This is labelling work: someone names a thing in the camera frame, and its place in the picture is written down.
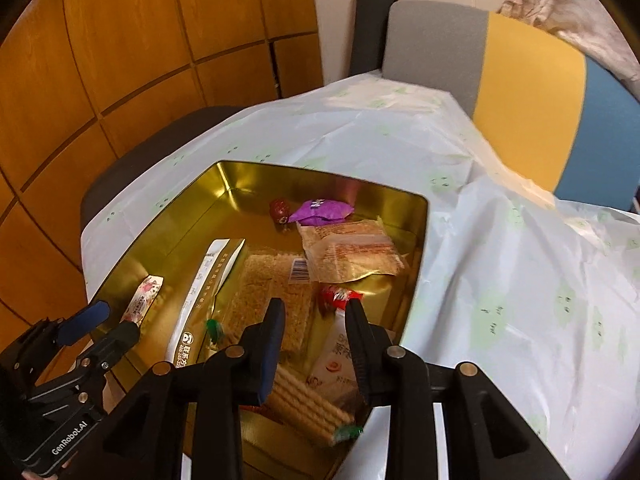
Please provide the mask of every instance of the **plastic bag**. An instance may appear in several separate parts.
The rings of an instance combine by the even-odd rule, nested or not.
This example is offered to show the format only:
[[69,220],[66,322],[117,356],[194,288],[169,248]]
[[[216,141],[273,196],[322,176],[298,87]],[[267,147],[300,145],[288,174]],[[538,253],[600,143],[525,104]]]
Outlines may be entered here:
[[244,261],[238,291],[222,320],[224,333],[239,340],[247,326],[262,321],[271,298],[280,298],[286,311],[282,351],[297,354],[311,329],[314,296],[303,255],[254,252]]
[[289,216],[289,222],[305,226],[341,224],[353,213],[353,206],[337,200],[308,200]]
[[345,283],[370,274],[399,274],[404,263],[381,221],[298,226],[311,279]]

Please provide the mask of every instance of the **snack package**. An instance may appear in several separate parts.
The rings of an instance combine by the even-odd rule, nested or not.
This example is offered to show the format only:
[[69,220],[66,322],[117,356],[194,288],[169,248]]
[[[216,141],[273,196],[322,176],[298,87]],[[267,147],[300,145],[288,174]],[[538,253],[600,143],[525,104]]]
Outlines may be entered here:
[[311,329],[314,306],[314,286],[301,254],[249,255],[238,291],[222,319],[223,332],[239,340],[246,327],[262,321],[271,298],[280,298],[285,305],[282,351],[298,354]]
[[318,309],[325,316],[336,308],[345,309],[349,300],[361,300],[364,294],[337,285],[323,285],[320,288]]
[[147,276],[136,289],[136,293],[131,298],[129,306],[124,311],[120,321],[133,321],[140,326],[145,319],[146,313],[154,302],[164,278],[161,276]]
[[353,415],[323,399],[282,365],[276,368],[273,390],[265,405],[320,446],[334,446],[362,432],[354,425]]
[[305,226],[321,226],[344,222],[353,213],[353,207],[337,200],[308,200],[289,216],[289,222]]
[[380,220],[298,226],[315,282],[345,283],[370,274],[399,274],[404,262]]
[[355,413],[361,401],[344,325],[344,307],[335,311],[334,325],[306,384],[338,408]]
[[243,239],[226,238],[214,240],[207,249],[167,345],[165,359],[176,368],[197,361],[216,294],[231,272],[242,245]]

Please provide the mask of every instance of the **cracker package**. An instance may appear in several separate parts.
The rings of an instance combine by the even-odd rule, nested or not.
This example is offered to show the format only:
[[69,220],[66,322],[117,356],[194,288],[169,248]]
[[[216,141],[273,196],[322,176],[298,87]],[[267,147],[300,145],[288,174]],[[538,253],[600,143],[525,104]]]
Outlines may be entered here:
[[282,351],[298,354],[311,328],[314,286],[301,254],[251,254],[244,261],[238,291],[222,320],[225,335],[239,339],[242,331],[260,323],[271,298],[285,305]]
[[395,276],[404,269],[402,257],[380,220],[299,225],[298,231],[315,282],[353,282],[371,274]]

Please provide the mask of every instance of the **gold tin box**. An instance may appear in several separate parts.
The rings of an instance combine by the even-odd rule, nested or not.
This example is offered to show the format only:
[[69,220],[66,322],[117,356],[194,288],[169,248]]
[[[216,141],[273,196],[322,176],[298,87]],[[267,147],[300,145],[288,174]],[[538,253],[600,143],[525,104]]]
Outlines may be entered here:
[[[242,261],[251,248],[302,252],[295,227],[276,226],[269,203],[284,198],[292,211],[316,198],[351,203],[355,219],[380,217],[409,269],[401,276],[373,275],[348,284],[364,292],[363,306],[370,322],[381,324],[399,340],[414,296],[424,249],[428,203],[416,194],[371,182],[313,170],[218,162],[168,203],[111,271],[94,300],[112,309],[100,332],[115,326],[137,286],[148,274],[163,276],[162,289],[141,326],[141,338],[113,369],[125,389],[153,364],[164,360],[182,302],[209,244],[216,238],[245,238],[233,271],[216,296],[215,309],[224,309],[236,290]],[[321,351],[331,319],[317,312],[306,354],[289,363],[306,376]],[[210,350],[203,346],[200,359]],[[286,426],[257,413],[242,412],[244,477],[248,480],[322,480],[332,478],[351,443],[320,448]],[[185,450],[190,449],[188,420]]]

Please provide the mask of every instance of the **chair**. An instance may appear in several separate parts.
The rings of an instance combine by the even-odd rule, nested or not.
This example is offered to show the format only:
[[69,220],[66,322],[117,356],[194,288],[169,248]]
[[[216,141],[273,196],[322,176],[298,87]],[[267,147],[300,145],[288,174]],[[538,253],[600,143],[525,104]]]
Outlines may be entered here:
[[640,104],[607,70],[499,14],[376,1],[356,4],[351,75],[378,68],[449,91],[512,170],[558,198],[629,209],[640,177]]

